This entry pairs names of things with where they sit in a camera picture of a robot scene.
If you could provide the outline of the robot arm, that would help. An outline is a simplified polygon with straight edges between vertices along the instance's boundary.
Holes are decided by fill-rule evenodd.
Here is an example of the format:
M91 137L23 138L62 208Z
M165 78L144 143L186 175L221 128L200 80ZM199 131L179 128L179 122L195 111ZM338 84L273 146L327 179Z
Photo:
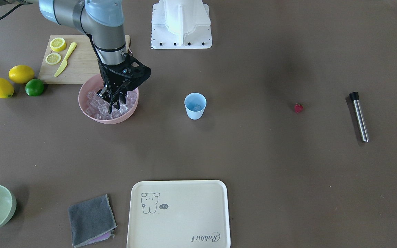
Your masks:
M0 20L21 6L38 4L47 20L89 38L104 83L96 94L109 103L109 113L120 110L127 95L150 76L150 68L128 51L121 0L0 0L0 6L8 4L13 8Z

